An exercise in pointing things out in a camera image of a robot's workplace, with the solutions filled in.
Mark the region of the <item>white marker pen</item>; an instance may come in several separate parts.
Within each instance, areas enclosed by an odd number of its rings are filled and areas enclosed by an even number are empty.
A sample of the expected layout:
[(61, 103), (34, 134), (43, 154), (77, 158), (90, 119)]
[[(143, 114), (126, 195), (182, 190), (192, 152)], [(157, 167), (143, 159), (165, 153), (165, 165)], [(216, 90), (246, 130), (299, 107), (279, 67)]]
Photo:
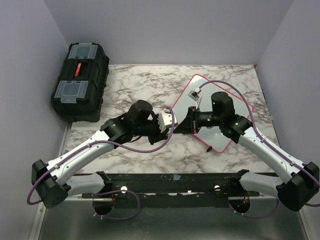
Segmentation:
[(171, 128), (170, 131), (168, 132), (167, 136), (171, 137), (173, 134), (174, 134), (174, 129)]

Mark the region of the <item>pink-framed whiteboard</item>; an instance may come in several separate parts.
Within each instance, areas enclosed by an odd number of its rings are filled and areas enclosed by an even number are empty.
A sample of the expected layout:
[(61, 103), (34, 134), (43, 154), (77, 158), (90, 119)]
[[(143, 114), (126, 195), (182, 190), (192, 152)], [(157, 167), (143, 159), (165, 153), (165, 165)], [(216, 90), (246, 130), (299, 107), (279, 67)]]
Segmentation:
[(231, 142), (237, 143), (240, 136), (252, 127), (250, 115), (254, 107), (222, 84), (210, 82), (204, 76), (195, 74), (172, 107), (178, 125), (189, 117), (189, 107), (196, 106), (196, 102), (188, 94), (197, 87), (201, 89), (202, 97), (199, 107), (199, 131), (188, 135), (195, 136), (207, 145), (209, 151), (223, 153)]

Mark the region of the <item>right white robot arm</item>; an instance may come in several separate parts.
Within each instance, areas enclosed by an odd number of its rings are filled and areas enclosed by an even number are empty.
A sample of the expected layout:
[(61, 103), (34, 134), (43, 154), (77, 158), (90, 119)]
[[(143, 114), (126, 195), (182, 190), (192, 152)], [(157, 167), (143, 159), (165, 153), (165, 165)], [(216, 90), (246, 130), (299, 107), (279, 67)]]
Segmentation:
[(255, 123), (235, 113), (233, 99), (223, 91), (211, 95), (211, 111), (190, 106), (175, 134), (197, 134), (202, 127), (218, 127), (226, 138), (248, 149), (265, 162), (276, 176), (241, 170), (230, 183), (230, 191), (241, 196), (247, 191), (277, 198), (289, 210), (298, 212), (320, 189), (320, 168), (304, 163), (261, 134)]

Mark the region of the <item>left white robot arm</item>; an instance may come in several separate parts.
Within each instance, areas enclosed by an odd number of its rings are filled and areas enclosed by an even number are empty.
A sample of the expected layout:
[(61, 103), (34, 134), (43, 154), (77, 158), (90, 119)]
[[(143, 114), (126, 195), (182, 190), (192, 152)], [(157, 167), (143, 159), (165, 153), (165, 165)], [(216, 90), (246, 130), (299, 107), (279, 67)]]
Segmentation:
[[(108, 119), (88, 140), (69, 152), (48, 162), (41, 159), (35, 161), (31, 167), (32, 188), (27, 204), (43, 203), (51, 209), (75, 195), (107, 197), (111, 191), (111, 181), (105, 173), (77, 175), (77, 172), (116, 148), (143, 154), (156, 152), (169, 142), (175, 123), (177, 120), (171, 107), (156, 114), (149, 102), (138, 100), (127, 112)], [(149, 150), (134, 149), (126, 145), (134, 137), (147, 137), (151, 145), (157, 142), (162, 144)]]

